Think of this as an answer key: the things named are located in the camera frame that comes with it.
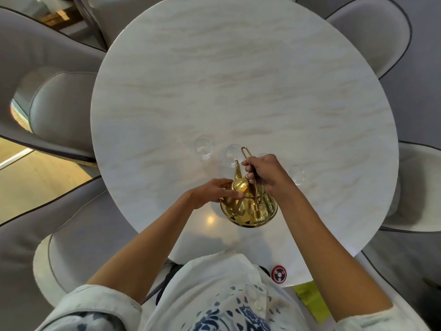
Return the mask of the gold metal teapot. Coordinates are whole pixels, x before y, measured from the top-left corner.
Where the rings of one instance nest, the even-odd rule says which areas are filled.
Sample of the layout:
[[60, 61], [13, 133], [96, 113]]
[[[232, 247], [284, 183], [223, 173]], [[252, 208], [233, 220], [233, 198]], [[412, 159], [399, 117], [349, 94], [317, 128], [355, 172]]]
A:
[[[252, 156], [250, 151], [242, 146], [244, 159]], [[278, 212], [278, 204], [262, 185], [254, 185], [242, 175], [241, 164], [235, 161], [233, 183], [229, 186], [244, 193], [242, 200], [224, 200], [220, 206], [225, 216], [240, 227], [255, 228], [271, 221]]]

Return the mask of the grey upholstered chair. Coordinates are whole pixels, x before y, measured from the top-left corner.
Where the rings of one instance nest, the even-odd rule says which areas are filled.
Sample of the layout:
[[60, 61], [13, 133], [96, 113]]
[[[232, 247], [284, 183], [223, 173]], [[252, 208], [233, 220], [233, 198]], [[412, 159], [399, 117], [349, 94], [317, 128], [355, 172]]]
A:
[[360, 52], [378, 79], [401, 60], [412, 39], [409, 17], [394, 0], [352, 0], [325, 20]]
[[[37, 331], [65, 317], [86, 319], [74, 331], [90, 331], [96, 321], [111, 330], [173, 329], [183, 318], [171, 266], [159, 273], [146, 311], [122, 293], [85, 284], [136, 234], [102, 178], [0, 225], [0, 331]], [[43, 248], [46, 238], [50, 241]], [[56, 285], [67, 291], [55, 308], [34, 274], [41, 249]]]
[[441, 149], [399, 141], [397, 184], [380, 229], [441, 233]]
[[104, 50], [137, 16], [163, 0], [73, 0]]
[[97, 166], [90, 112], [105, 55], [0, 6], [0, 138]]
[[405, 319], [407, 325], [415, 331], [432, 331], [421, 316], [407, 303], [395, 287], [382, 276], [379, 271], [372, 265], [372, 262], [360, 252], [355, 256], [355, 260], [362, 268], [374, 279], [374, 281], [382, 288], [389, 297], [398, 311], [398, 315]]

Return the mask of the person's right forearm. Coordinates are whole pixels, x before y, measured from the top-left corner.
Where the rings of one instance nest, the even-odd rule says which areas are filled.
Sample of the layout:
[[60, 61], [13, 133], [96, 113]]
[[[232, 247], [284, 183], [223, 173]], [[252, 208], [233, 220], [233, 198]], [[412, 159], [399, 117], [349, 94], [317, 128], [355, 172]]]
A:
[[276, 183], [271, 193], [336, 321], [393, 307], [382, 288], [328, 230], [292, 181]]

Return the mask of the white blue patterned shirt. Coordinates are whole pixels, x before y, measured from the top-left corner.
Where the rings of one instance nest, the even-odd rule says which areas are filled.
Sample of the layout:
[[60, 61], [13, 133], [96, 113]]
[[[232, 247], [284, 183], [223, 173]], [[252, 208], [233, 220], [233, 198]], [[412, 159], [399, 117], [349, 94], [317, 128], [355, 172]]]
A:
[[[225, 251], [196, 258], [172, 280], [183, 319], [165, 331], [311, 330], [297, 302], [242, 253]], [[37, 331], [74, 331], [85, 320], [65, 317]], [[103, 321], [96, 321], [90, 331], [127, 330], [111, 330]], [[333, 331], [415, 330], [393, 304], [386, 311], [335, 320]]]

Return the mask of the yellow-green cloth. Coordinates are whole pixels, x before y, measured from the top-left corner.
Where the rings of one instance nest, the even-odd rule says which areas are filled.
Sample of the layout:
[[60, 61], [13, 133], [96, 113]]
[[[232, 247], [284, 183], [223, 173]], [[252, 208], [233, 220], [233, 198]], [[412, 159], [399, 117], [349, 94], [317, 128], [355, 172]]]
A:
[[329, 311], [315, 281], [298, 284], [291, 288], [318, 324], [322, 324], [331, 317], [331, 312]]

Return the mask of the person's left forearm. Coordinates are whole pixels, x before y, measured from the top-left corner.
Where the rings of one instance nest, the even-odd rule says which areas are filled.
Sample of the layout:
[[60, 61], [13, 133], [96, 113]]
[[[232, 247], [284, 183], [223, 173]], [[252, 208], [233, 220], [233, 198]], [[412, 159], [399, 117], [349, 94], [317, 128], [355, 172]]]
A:
[[88, 281], [143, 303], [195, 209], [195, 191], [185, 192], [159, 218], [118, 251]]

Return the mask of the red round badge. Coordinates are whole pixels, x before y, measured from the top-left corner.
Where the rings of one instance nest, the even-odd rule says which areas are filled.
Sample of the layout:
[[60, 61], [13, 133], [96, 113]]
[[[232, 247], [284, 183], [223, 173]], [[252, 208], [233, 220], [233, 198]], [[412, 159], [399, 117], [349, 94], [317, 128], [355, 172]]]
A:
[[283, 284], [286, 281], [287, 277], [287, 271], [283, 266], [277, 265], [273, 267], [271, 271], [271, 278], [273, 282], [275, 282], [276, 284]]

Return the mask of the small clear glass cup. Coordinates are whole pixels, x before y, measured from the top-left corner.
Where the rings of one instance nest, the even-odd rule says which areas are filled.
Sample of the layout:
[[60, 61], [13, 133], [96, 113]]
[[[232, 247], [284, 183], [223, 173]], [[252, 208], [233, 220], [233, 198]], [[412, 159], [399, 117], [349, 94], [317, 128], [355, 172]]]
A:
[[244, 160], [241, 145], [230, 144], [224, 152], [224, 163], [228, 168], [235, 168], [235, 161], [240, 164]]
[[211, 158], [214, 151], [214, 140], [206, 135], [201, 135], [194, 142], [195, 156], [199, 160], [206, 161]]
[[291, 166], [288, 168], [287, 173], [295, 185], [301, 185], [305, 180], [304, 171], [299, 166]]

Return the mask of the person's left hand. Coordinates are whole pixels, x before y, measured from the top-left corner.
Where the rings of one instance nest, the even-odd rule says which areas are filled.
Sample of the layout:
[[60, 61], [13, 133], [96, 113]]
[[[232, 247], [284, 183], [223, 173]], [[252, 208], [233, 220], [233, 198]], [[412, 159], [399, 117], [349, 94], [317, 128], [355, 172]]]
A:
[[221, 199], [221, 190], [234, 190], [229, 188], [232, 183], [232, 179], [216, 178], [208, 181], [201, 186], [191, 189], [189, 191], [189, 200], [191, 207], [196, 210], [209, 202], [220, 203], [221, 201], [229, 200]]

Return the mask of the person's right hand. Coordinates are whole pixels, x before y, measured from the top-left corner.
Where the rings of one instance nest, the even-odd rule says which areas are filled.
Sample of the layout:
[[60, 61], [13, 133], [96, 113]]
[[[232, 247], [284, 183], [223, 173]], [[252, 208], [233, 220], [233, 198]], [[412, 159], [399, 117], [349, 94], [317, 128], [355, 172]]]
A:
[[285, 199], [296, 189], [295, 183], [273, 154], [266, 155], [265, 191], [276, 201]]

